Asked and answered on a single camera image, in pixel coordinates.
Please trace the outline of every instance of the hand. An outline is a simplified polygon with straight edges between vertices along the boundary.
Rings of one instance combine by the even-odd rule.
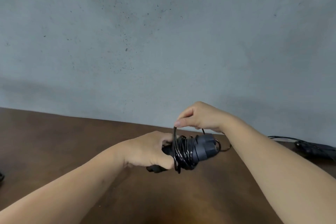
[[[177,118],[174,126],[177,128],[194,127],[196,129],[212,129],[222,132],[223,116],[226,113],[203,102],[196,102],[185,109]]]
[[[163,153],[162,146],[173,141],[171,133],[154,131],[119,143],[125,154],[125,165],[149,167],[159,165],[165,169],[174,166],[174,159]]]

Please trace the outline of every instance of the gray concrete wall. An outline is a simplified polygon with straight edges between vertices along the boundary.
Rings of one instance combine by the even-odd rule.
[[[336,0],[0,0],[0,106],[171,127],[196,100],[336,146]]]

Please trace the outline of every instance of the forearm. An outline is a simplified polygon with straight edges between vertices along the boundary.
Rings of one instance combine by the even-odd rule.
[[[222,132],[285,224],[335,222],[332,176],[239,118],[229,114],[222,118]]]
[[[124,167],[119,145],[0,212],[0,223],[79,223]]]

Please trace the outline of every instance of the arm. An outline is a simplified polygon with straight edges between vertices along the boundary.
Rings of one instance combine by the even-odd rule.
[[[161,150],[171,134],[152,132],[116,144],[0,212],[1,224],[79,223],[127,165],[174,166]]]
[[[335,223],[336,180],[241,119],[196,102],[175,126],[224,133],[284,224]]]

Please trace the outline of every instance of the person's left hand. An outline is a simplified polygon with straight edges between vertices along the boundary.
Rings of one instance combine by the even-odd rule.
[[[123,141],[118,145],[125,154],[125,164],[149,167],[159,165],[165,169],[174,166],[174,159],[163,153],[162,146],[173,141],[171,133],[154,131],[134,139]]]

